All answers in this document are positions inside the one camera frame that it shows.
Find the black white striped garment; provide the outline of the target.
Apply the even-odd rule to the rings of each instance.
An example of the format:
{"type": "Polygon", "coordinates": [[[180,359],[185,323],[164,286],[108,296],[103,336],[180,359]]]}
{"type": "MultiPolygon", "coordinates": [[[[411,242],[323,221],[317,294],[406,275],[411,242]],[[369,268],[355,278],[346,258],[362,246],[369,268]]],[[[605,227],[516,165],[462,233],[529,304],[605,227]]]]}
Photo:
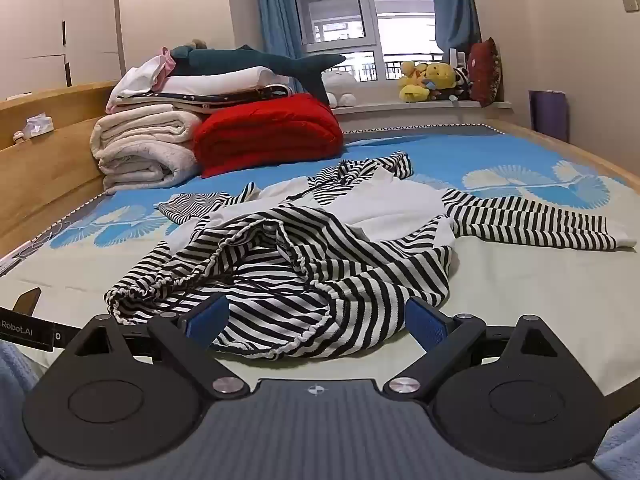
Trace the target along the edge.
{"type": "Polygon", "coordinates": [[[248,184],[235,196],[180,194],[162,211],[175,231],[106,292],[111,315],[144,324],[221,294],[229,321],[207,347],[254,360],[336,358],[382,344],[404,329],[409,299],[433,308],[447,300],[460,236],[634,246],[602,216],[416,182],[405,153],[248,184]]]}

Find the wooden headboard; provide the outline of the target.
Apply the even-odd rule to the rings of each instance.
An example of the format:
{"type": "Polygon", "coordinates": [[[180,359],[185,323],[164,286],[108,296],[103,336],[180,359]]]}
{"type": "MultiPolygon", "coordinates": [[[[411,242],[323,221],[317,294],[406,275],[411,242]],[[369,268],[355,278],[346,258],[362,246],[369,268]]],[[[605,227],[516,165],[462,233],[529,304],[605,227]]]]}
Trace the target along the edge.
{"type": "Polygon", "coordinates": [[[103,190],[89,138],[104,115],[114,82],[36,92],[1,102],[1,253],[32,240],[103,190]],[[54,129],[14,143],[26,119],[40,113],[54,129]]]}

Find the cream folded blanket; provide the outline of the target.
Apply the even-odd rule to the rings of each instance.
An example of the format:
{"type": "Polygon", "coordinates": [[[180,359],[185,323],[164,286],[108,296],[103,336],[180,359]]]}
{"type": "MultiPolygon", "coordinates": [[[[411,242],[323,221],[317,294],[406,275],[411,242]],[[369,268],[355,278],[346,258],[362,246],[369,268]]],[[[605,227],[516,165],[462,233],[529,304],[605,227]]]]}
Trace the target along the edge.
{"type": "Polygon", "coordinates": [[[198,116],[175,107],[150,105],[99,119],[90,151],[103,174],[103,191],[171,188],[196,176],[192,150],[198,116]]]}

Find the purple box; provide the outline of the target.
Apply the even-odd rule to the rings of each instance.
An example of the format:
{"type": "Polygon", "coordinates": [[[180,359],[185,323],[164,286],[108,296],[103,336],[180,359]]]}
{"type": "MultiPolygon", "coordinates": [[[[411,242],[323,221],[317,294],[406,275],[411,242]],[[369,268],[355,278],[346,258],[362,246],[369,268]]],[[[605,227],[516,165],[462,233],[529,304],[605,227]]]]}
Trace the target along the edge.
{"type": "Polygon", "coordinates": [[[529,116],[534,131],[570,142],[570,107],[564,92],[530,90],[529,116]]]}

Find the tissue pack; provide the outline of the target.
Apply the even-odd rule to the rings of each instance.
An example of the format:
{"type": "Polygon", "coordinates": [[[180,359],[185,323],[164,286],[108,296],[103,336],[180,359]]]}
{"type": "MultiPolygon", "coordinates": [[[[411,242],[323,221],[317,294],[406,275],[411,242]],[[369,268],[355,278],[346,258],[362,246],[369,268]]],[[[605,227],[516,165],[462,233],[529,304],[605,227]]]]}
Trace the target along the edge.
{"type": "Polygon", "coordinates": [[[25,139],[31,139],[35,136],[41,136],[54,130],[53,120],[47,114],[41,113],[26,119],[23,128],[23,136],[25,139]]]}

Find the red folded blanket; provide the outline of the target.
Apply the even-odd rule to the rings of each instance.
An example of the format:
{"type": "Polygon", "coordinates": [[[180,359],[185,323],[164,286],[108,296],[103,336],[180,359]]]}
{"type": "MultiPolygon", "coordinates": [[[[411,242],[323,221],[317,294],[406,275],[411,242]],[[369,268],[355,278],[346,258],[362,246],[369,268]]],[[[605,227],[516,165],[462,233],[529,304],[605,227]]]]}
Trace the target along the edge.
{"type": "Polygon", "coordinates": [[[307,93],[235,105],[195,130],[193,151],[204,178],[234,170],[306,162],[342,154],[337,119],[307,93]]]}

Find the white folded bedding stack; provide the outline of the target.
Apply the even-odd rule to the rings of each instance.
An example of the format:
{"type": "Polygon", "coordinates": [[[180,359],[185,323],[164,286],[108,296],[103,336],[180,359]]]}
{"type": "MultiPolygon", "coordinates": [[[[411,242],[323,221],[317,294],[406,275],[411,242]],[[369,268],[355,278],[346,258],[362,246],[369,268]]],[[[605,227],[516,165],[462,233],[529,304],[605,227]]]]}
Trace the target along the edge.
{"type": "Polygon", "coordinates": [[[242,102],[292,96],[290,81],[268,67],[253,66],[218,75],[177,74],[177,62],[167,49],[139,67],[133,67],[113,88],[105,113],[143,102],[172,101],[176,107],[201,104],[204,110],[242,102]]]}

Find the yellow plush toys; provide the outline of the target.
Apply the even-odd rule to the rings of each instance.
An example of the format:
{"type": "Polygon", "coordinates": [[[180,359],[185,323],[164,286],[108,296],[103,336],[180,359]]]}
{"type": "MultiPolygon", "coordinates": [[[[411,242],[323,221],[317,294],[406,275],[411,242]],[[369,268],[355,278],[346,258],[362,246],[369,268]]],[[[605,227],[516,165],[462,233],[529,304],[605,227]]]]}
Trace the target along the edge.
{"type": "Polygon", "coordinates": [[[471,99],[468,72],[447,63],[401,63],[399,99],[405,103],[467,101],[471,99]]]}

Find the white seal plush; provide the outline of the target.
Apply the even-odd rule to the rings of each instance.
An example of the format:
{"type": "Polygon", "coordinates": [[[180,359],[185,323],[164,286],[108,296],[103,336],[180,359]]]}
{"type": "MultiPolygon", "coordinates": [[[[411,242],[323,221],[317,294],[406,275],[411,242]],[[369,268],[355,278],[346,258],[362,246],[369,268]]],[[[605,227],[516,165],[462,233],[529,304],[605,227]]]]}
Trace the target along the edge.
{"type": "Polygon", "coordinates": [[[354,107],[357,105],[355,89],[358,81],[352,74],[328,70],[322,74],[322,82],[326,89],[329,108],[354,107]]]}

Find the teal shark plush toy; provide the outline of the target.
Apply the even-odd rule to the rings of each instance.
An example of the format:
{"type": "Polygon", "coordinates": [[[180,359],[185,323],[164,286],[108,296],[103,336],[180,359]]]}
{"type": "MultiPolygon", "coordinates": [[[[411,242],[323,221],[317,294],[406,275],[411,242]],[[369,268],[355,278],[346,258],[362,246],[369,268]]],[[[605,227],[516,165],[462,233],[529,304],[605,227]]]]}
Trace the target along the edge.
{"type": "Polygon", "coordinates": [[[265,53],[249,46],[234,50],[197,49],[180,46],[169,51],[175,61],[171,72],[175,76],[209,76],[246,70],[254,66],[269,68],[279,76],[296,79],[303,89],[323,104],[328,105],[322,74],[330,68],[344,63],[344,55],[314,54],[303,58],[265,53]]]}

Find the blue curtain right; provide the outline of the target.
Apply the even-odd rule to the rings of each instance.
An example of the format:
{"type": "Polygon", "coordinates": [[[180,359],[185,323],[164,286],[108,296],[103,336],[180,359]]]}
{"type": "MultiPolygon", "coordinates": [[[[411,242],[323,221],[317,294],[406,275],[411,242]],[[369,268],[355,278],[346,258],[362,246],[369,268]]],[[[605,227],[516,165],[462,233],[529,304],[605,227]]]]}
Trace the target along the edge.
{"type": "Polygon", "coordinates": [[[446,62],[450,50],[469,53],[482,41],[475,0],[434,0],[435,40],[446,62]]]}

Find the blue curtain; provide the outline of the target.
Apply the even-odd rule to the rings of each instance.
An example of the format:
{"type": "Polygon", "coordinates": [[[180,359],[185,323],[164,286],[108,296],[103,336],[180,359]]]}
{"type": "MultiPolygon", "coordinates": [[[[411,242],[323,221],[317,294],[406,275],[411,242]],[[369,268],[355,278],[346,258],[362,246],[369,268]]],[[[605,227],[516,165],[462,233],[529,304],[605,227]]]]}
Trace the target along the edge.
{"type": "Polygon", "coordinates": [[[295,0],[257,0],[262,40],[267,53],[288,58],[305,54],[295,0]]]}
{"type": "Polygon", "coordinates": [[[446,62],[450,50],[469,53],[482,41],[475,0],[434,0],[435,40],[446,62]]]}

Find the blue curtain left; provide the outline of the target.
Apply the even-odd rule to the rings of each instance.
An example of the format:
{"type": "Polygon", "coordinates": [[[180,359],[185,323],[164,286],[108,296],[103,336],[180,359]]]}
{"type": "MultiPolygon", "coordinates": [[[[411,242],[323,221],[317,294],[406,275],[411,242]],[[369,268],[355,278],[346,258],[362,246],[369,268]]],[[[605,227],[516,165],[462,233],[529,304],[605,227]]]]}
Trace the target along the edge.
{"type": "Polygon", "coordinates": [[[267,53],[288,58],[305,54],[295,0],[257,0],[262,40],[267,53]]]}

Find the white framed window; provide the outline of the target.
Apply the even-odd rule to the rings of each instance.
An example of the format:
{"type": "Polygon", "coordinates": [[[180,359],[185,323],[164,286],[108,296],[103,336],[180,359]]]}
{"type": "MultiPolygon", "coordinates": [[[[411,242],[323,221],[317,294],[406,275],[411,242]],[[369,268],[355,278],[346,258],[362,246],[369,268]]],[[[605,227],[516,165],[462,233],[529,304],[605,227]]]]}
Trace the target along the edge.
{"type": "Polygon", "coordinates": [[[405,62],[442,59],[435,40],[434,0],[295,0],[308,53],[345,61],[334,70],[356,81],[397,80],[405,62]]]}

